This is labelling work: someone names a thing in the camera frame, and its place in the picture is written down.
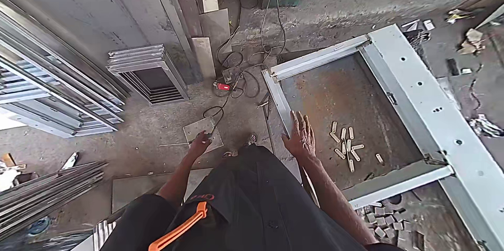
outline hand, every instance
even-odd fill
[[[308,120],[308,116],[301,116],[292,110],[290,112],[292,118],[292,132],[290,138],[282,134],[282,140],[287,150],[298,160],[305,161],[307,159],[316,159],[315,156],[315,134]]]
[[[209,134],[205,134],[205,130],[199,132],[196,135],[196,139],[192,141],[191,147],[187,152],[187,156],[196,160],[198,157],[203,155],[207,150],[208,146],[212,143],[212,140],[209,139]]]

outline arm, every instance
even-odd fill
[[[315,135],[308,116],[305,115],[303,118],[299,111],[297,114],[291,111],[291,117],[293,121],[291,137],[282,134],[282,139],[287,150],[310,177],[317,192],[320,208],[362,245],[377,243],[364,221],[357,216],[315,156]]]
[[[187,189],[187,180],[192,164],[203,155],[212,140],[208,139],[205,131],[200,132],[192,142],[191,148],[182,159],[173,176],[158,191],[157,195],[165,198],[174,208],[180,207]]]

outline right hand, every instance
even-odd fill
[[[282,140],[287,150],[299,161],[306,159],[316,159],[315,156],[315,134],[308,120],[301,112],[290,112],[292,118],[292,132],[290,138],[282,134]]]

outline metal door frame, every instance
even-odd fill
[[[447,165],[422,160],[345,189],[345,197],[357,209],[439,181],[473,239],[503,251],[504,193],[498,191],[504,187],[504,173],[397,25],[263,70],[285,132],[290,134],[292,122],[279,81],[355,53],[391,99],[420,152]]]

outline orange strap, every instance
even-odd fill
[[[207,217],[207,203],[199,202],[194,215],[173,231],[152,242],[149,246],[149,251],[161,251],[163,248],[167,247],[168,244],[179,238],[180,235],[184,234],[184,232],[188,231],[196,222],[204,219],[205,217]]]

